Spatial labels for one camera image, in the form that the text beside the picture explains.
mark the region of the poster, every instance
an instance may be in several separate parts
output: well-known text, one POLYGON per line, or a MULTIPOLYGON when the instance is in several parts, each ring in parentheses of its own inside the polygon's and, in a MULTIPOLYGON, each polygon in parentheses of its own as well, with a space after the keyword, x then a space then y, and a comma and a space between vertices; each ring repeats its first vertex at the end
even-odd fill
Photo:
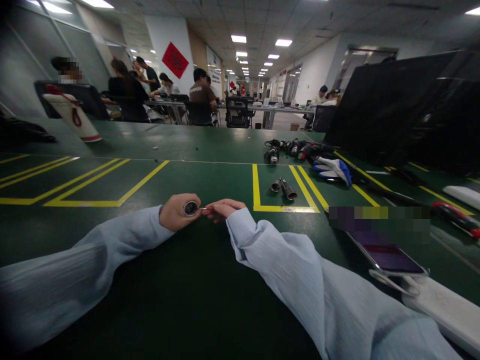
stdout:
POLYGON ((206 62, 208 63, 208 75, 211 78, 211 87, 213 92, 219 98, 223 98, 222 93, 222 70, 220 67, 220 58, 216 53, 212 51, 211 48, 206 46, 206 62))

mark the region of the phone screen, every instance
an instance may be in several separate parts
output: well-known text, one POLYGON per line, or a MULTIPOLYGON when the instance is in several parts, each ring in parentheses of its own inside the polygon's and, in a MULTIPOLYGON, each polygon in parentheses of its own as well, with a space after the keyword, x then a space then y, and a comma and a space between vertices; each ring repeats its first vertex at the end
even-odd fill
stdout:
POLYGON ((353 231, 349 234, 382 269, 394 273, 423 273, 424 270, 396 245, 380 242, 373 232, 353 231))

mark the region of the hand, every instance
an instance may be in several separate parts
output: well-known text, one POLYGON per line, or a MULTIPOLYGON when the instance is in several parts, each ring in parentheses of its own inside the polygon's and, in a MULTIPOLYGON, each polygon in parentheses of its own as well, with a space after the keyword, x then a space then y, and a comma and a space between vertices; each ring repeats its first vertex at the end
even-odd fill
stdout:
POLYGON ((214 224, 218 224, 230 215, 232 215, 237 210, 246 208, 247 206, 240 201, 235 201, 232 199, 223 199, 220 201, 212 202, 206 206, 206 210, 202 213, 207 216, 209 219, 215 219, 214 224))
POLYGON ((173 195, 160 211, 160 225, 172 232, 177 232, 197 220, 202 214, 200 210, 194 216, 184 214, 184 206, 189 201, 196 202, 200 208, 201 201, 196 194, 173 195))

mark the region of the black bag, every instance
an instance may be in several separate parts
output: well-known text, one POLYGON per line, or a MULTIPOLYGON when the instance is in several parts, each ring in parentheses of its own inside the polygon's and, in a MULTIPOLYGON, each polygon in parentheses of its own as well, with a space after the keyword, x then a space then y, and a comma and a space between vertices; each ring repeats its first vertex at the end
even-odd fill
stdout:
POLYGON ((57 139, 40 125, 15 117, 0 116, 0 147, 31 142, 56 143, 57 139))

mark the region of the smartphone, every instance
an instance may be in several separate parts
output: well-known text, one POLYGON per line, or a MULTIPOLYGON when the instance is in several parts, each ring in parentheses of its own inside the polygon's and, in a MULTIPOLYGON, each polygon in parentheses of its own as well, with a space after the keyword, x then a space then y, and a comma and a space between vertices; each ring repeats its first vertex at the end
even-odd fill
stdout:
POLYGON ((375 270, 388 276, 425 275, 429 273, 395 244, 379 241, 378 233, 351 231, 346 234, 353 240, 375 270))

